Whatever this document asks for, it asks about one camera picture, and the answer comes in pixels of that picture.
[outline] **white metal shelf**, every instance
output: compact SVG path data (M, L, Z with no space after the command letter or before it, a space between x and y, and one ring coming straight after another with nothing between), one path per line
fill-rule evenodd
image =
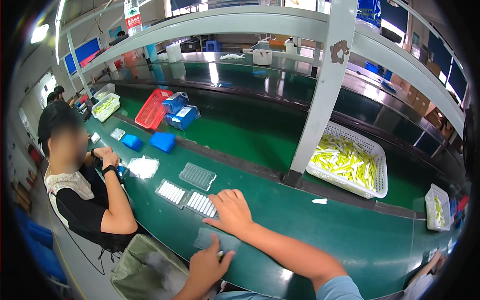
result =
M237 6L195 12L161 22L127 38L95 58L82 73L134 49L179 36L269 32L324 42L330 16L277 7ZM363 27L355 29L350 50L398 74L432 101L463 134L465 116L438 78L420 61L385 37Z

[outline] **wristwatch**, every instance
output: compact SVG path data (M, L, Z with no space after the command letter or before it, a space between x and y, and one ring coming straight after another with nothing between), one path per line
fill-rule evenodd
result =
M106 174L108 171L114 171L115 174L117 174L117 168L116 168L115 166L110 165L110 166L106 167L105 169L103 169L103 171L102 171L103 177L105 177L105 174Z

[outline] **hand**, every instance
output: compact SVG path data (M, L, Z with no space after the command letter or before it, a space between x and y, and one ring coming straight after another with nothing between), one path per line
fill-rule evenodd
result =
M185 289L198 298L203 296L228 271L228 266L230 266L235 253L227 252L222 262L219 262L216 257L219 248L218 236L212 234L212 245L195 253L190 259L190 276L185 283Z
M116 153L109 152L103 156L103 167L102 170L105 170L108 166L117 167L120 163L120 158Z
M113 153L113 150L112 147L95 148L93 153L99 158L104 158L107 153Z
M218 220L203 219L204 223L243 239L255 223L242 192L237 189L222 190L217 195L208 195L218 211Z

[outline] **light blue sleeve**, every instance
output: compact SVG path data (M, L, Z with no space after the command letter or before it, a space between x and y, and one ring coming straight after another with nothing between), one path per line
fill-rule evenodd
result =
M363 300L363 298L352 278L337 276L318 289L317 300Z

